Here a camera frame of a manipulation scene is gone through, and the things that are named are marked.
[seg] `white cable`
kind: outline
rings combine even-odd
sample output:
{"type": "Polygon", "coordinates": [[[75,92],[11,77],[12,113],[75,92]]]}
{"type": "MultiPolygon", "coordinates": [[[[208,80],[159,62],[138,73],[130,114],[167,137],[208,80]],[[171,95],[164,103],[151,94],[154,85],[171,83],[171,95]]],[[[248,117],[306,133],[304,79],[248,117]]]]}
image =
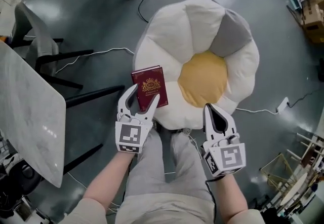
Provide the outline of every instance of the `white cable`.
{"type": "Polygon", "coordinates": [[[276,115],[276,114],[279,113],[278,111],[277,111],[276,113],[273,113],[273,112],[271,112],[271,111],[269,111],[269,110],[267,110],[267,109],[256,110],[256,111],[252,111],[252,110],[248,110],[248,109],[243,109],[243,108],[236,108],[236,109],[237,109],[237,110],[247,111],[247,112],[249,112],[249,113],[260,113],[260,112],[262,112],[262,111],[266,111],[266,112],[271,113],[271,114],[273,114],[273,115],[276,115]]]}
{"type": "Polygon", "coordinates": [[[195,146],[196,146],[197,152],[198,152],[199,157],[200,157],[200,160],[201,160],[201,153],[200,153],[200,151],[199,151],[199,147],[198,147],[198,145],[197,145],[196,140],[195,140],[192,136],[190,136],[190,135],[189,135],[189,138],[191,138],[191,140],[195,143],[195,146]]]}
{"type": "MultiPolygon", "coordinates": [[[[95,53],[92,53],[92,54],[88,54],[88,55],[82,55],[82,56],[92,56],[92,55],[96,55],[96,54],[104,54],[104,53],[108,53],[112,50],[127,50],[129,53],[131,54],[134,54],[133,51],[129,50],[128,48],[111,48],[109,50],[106,50],[106,51],[99,51],[99,52],[95,52],[95,53]]],[[[75,62],[77,62],[77,60],[80,58],[81,56],[78,56],[72,63],[68,63],[66,64],[65,66],[63,66],[61,69],[57,70],[55,72],[55,74],[57,74],[58,72],[62,71],[65,67],[69,66],[69,65],[72,65],[74,64],[75,62]]]]}
{"type": "Polygon", "coordinates": [[[113,202],[112,202],[112,204],[113,204],[113,205],[116,205],[116,206],[118,206],[118,207],[120,207],[120,205],[118,205],[118,204],[115,204],[115,203],[113,203],[113,202]]]}
{"type": "Polygon", "coordinates": [[[81,184],[84,188],[87,188],[82,182],[80,182],[79,180],[77,180],[72,174],[70,174],[69,172],[67,172],[67,174],[69,175],[69,176],[71,176],[76,182],[78,182],[79,184],[81,184]]]}
{"type": "Polygon", "coordinates": [[[117,213],[117,211],[114,210],[118,210],[118,209],[114,209],[114,208],[110,209],[109,207],[107,207],[107,210],[111,210],[112,212],[117,213]]]}
{"type": "Polygon", "coordinates": [[[84,188],[87,188],[82,182],[78,181],[77,179],[74,178],[74,176],[72,174],[70,174],[69,172],[67,172],[67,174],[69,176],[71,176],[75,181],[77,181],[79,184],[81,184],[84,188]]]}

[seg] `book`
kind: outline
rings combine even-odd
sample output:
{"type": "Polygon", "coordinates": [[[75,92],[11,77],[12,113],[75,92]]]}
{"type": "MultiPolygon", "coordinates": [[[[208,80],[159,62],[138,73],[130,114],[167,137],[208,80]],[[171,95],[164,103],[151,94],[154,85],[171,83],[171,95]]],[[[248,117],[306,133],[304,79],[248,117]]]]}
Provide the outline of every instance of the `book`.
{"type": "Polygon", "coordinates": [[[155,94],[160,94],[157,107],[168,105],[166,83],[161,66],[152,66],[132,72],[134,84],[138,84],[137,99],[141,111],[146,111],[155,94]]]}

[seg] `white cushion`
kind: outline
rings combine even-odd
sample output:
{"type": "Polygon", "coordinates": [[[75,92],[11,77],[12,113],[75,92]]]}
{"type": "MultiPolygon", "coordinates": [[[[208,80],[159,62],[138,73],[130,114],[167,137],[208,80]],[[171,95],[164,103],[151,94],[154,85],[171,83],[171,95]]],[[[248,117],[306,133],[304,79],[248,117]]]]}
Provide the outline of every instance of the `white cushion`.
{"type": "MultiPolygon", "coordinates": [[[[186,0],[161,8],[148,24],[135,52],[134,70],[162,66],[169,105],[157,108],[154,117],[165,128],[203,127],[203,108],[194,107],[183,98],[177,80],[184,63],[209,49],[225,11],[213,0],[186,0]]],[[[216,105],[232,114],[253,91],[259,52],[255,42],[249,40],[224,59],[227,86],[216,105]]]]}

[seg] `table top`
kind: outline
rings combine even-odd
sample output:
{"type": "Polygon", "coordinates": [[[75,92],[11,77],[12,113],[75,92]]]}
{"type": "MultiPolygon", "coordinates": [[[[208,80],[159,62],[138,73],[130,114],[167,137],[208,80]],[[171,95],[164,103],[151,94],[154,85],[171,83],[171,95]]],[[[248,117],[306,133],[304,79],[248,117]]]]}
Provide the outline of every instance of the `table top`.
{"type": "Polygon", "coordinates": [[[294,184],[294,186],[290,189],[290,191],[286,194],[286,196],[282,199],[280,206],[286,204],[290,201],[299,191],[299,189],[303,186],[305,180],[307,178],[307,173],[304,173],[302,177],[298,179],[298,181],[294,184]]]}
{"type": "Polygon", "coordinates": [[[0,129],[26,162],[61,186],[64,98],[15,51],[0,41],[0,129]]]}

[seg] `egg-shaped cushion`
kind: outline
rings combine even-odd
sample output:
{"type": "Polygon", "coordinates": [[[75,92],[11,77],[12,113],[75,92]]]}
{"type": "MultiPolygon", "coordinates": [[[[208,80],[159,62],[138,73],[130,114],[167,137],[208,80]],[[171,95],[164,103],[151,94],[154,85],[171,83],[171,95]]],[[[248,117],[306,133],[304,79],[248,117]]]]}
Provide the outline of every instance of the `egg-shaped cushion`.
{"type": "Polygon", "coordinates": [[[205,102],[232,114],[252,93],[259,52],[240,15],[213,0],[186,0],[158,10],[137,45],[133,69],[156,65],[169,104],[155,119],[169,130],[201,129],[205,102]]]}

